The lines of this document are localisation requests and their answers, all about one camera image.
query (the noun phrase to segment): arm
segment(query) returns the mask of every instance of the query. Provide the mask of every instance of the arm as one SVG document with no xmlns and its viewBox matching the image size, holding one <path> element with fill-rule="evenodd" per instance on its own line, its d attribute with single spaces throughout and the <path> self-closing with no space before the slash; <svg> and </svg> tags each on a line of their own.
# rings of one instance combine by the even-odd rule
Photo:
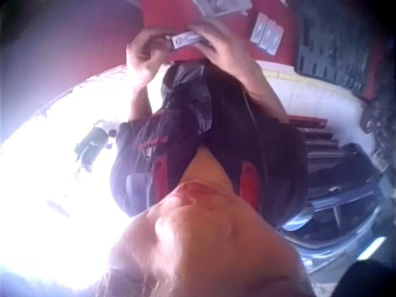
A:
<svg viewBox="0 0 396 297">
<path fill-rule="evenodd" d="M 152 110 L 147 85 L 154 79 L 171 49 L 169 31 L 145 28 L 126 48 L 127 83 L 131 90 L 129 121 L 149 118 Z"/>
<path fill-rule="evenodd" d="M 252 101 L 261 109 L 267 116 L 278 119 L 281 123 L 288 124 L 285 108 L 279 100 L 277 94 L 272 90 L 267 79 L 258 67 L 256 75 L 252 77 L 242 77 L 239 81 L 244 85 L 246 91 L 251 97 Z"/>
<path fill-rule="evenodd" d="M 196 44 L 198 50 L 214 65 L 237 78 L 263 113 L 288 123 L 282 103 L 240 38 L 215 19 L 201 20 L 192 25 L 191 30 L 210 42 L 210 45 Z"/>
<path fill-rule="evenodd" d="M 147 87 L 141 90 L 132 91 L 131 100 L 131 113 L 128 121 L 134 121 L 136 119 L 149 118 L 153 114 L 149 101 L 149 94 L 147 93 Z"/>
</svg>

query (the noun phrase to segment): person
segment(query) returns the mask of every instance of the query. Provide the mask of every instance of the person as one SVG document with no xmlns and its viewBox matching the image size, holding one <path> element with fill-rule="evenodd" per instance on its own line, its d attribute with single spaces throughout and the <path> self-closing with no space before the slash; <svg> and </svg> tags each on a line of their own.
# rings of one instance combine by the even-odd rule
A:
<svg viewBox="0 0 396 297">
<path fill-rule="evenodd" d="M 99 296 L 313 296 L 298 253 L 277 229 L 303 209 L 306 148 L 258 63 L 214 19 L 189 28 L 203 61 L 172 65 L 152 114 L 147 84 L 170 32 L 128 45 L 131 115 L 111 171 L 133 219 L 115 245 Z"/>
</svg>

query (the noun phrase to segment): neck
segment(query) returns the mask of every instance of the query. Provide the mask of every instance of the neck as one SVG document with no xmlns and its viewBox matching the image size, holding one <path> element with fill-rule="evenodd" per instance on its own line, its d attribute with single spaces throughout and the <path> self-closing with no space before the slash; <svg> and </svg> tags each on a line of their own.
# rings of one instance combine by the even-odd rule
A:
<svg viewBox="0 0 396 297">
<path fill-rule="evenodd" d="M 208 186 L 233 192 L 231 180 L 225 173 L 221 164 L 206 147 L 200 147 L 185 170 L 179 184 L 195 181 Z"/>
</svg>

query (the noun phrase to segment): skin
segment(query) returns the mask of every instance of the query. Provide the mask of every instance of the skin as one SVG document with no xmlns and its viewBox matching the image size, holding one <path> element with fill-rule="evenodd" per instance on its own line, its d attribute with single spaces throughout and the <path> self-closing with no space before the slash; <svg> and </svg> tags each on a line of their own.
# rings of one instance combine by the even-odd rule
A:
<svg viewBox="0 0 396 297">
<path fill-rule="evenodd" d="M 263 111 L 286 123 L 282 105 L 257 64 L 220 22 L 191 27 L 211 44 L 197 47 L 218 67 L 237 77 Z M 132 84 L 130 120 L 151 115 L 145 86 L 166 59 L 160 49 L 137 58 L 161 30 L 143 31 L 127 49 Z M 201 147 L 178 187 L 134 217 L 110 258 L 110 268 L 141 280 L 136 296 L 310 296 L 297 252 L 233 192 L 224 169 Z"/>
</svg>

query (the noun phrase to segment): card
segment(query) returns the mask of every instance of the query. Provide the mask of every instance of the card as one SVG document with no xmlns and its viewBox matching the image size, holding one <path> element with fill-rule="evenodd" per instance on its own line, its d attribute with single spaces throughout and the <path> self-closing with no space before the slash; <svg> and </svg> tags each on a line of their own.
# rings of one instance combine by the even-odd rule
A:
<svg viewBox="0 0 396 297">
<path fill-rule="evenodd" d="M 272 37 L 270 40 L 270 44 L 269 44 L 269 47 L 267 50 L 267 52 L 270 55 L 272 55 L 272 56 L 276 55 L 279 45 L 280 45 L 280 42 L 282 40 L 283 32 L 284 32 L 284 29 L 281 26 L 277 25 L 275 27 L 275 30 L 273 31 L 273 34 L 272 34 Z"/>
<path fill-rule="evenodd" d="M 267 51 L 270 44 L 271 40 L 273 38 L 273 35 L 275 33 L 277 27 L 277 23 L 274 20 L 269 19 L 267 22 L 267 26 L 264 31 L 264 36 L 261 39 L 259 47 L 262 48 L 263 50 Z"/>
<path fill-rule="evenodd" d="M 252 8 L 251 0 L 192 0 L 203 16 L 219 17 Z"/>
<path fill-rule="evenodd" d="M 259 45 L 261 39 L 264 36 L 264 31 L 267 26 L 268 17 L 265 14 L 259 13 L 256 20 L 256 25 L 254 26 L 252 37 L 250 41 Z"/>
<path fill-rule="evenodd" d="M 173 48 L 176 50 L 178 48 L 203 41 L 205 38 L 193 31 L 187 31 L 182 34 L 170 37 L 170 40 L 172 41 Z"/>
</svg>

